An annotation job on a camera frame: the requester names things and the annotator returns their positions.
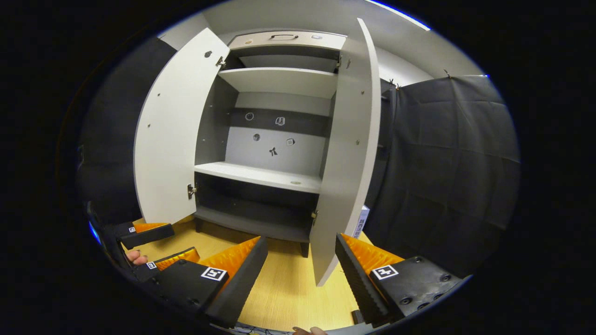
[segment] cabinet door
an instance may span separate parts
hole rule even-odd
[[[194,155],[205,100],[229,48],[208,28],[166,64],[149,90],[136,127],[136,195],[147,222],[174,223],[194,213]]]
[[[352,235],[358,223],[377,152],[381,110],[377,54],[364,22],[358,18],[353,23],[340,53],[329,149],[310,235],[317,286],[337,265],[336,234]]]

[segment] human hand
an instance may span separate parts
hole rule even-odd
[[[140,250],[130,250],[126,253],[126,257],[128,257],[128,260],[131,261],[134,265],[141,265],[147,263],[147,256],[141,256]]]
[[[312,327],[310,333],[300,327],[293,327],[292,329],[294,330],[292,335],[327,335],[327,333],[319,327]]]

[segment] cabinet leg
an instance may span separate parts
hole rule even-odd
[[[300,243],[300,249],[302,250],[302,257],[308,258],[308,246],[309,243]]]
[[[201,232],[201,228],[203,227],[203,220],[195,219],[194,222],[194,231]]]

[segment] sticker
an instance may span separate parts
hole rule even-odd
[[[221,279],[224,277],[226,272],[227,272],[226,270],[221,270],[221,269],[216,269],[216,268],[207,268],[205,270],[205,272],[203,272],[201,277],[211,279],[211,280],[221,281]]]
[[[398,274],[398,272],[391,265],[386,265],[386,266],[382,266],[380,268],[376,268],[372,272],[375,274],[375,276],[377,276],[377,278],[379,280],[393,277],[394,275]]]

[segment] cabinet handle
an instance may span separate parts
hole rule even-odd
[[[270,39],[273,39],[276,36],[294,36],[294,39],[298,38],[298,35],[294,35],[294,34],[277,34],[277,35],[271,35]]]

